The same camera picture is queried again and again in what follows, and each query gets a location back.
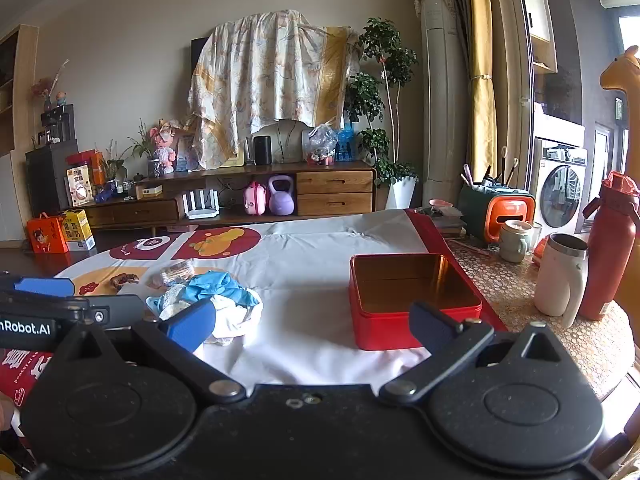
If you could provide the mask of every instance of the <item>patterned table mat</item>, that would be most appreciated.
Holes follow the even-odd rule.
[[[496,249],[482,250],[452,239],[447,243],[507,329],[519,332],[532,320],[544,320],[599,399],[606,397],[631,368],[633,335],[625,311],[617,304],[600,321],[578,317],[570,328],[562,328],[561,318],[546,316],[533,304],[538,267],[530,255],[521,264],[512,264],[501,259]]]

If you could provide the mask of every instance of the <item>floor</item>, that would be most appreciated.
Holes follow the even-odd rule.
[[[149,229],[98,231],[94,233],[96,246],[91,251],[71,251],[66,254],[33,254],[30,250],[0,249],[0,270],[8,270],[12,274],[22,276],[54,276],[71,264],[93,254],[150,236]],[[595,453],[623,432],[624,425],[639,405],[640,371],[633,369],[602,402],[605,428],[596,444]]]

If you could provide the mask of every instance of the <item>pen holder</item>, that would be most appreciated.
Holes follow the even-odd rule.
[[[463,186],[458,209],[466,222],[466,232],[488,244],[498,243],[500,229],[507,220],[531,222],[536,200],[523,189],[496,186],[472,189]]]

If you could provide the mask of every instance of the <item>giraffe toy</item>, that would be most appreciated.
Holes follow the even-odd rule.
[[[630,46],[618,56],[600,76],[605,90],[620,90],[626,94],[629,114],[629,146],[626,152],[625,174],[640,186],[640,60],[638,46]],[[632,317],[640,316],[640,238],[631,251],[615,300]]]

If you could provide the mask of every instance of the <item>bolt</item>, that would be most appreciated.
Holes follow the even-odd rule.
[[[385,384],[386,390],[396,397],[407,397],[413,395],[417,390],[415,383],[404,379],[394,379],[390,383]]]
[[[320,404],[322,399],[320,397],[316,397],[315,395],[306,394],[302,400],[304,400],[307,404]]]
[[[220,379],[209,385],[209,391],[220,397],[233,397],[242,391],[242,386],[230,379]]]
[[[300,399],[287,399],[287,402],[285,402],[285,404],[290,408],[293,408],[294,410],[297,410],[298,408],[302,408],[302,406],[305,405],[305,403],[302,402]]]

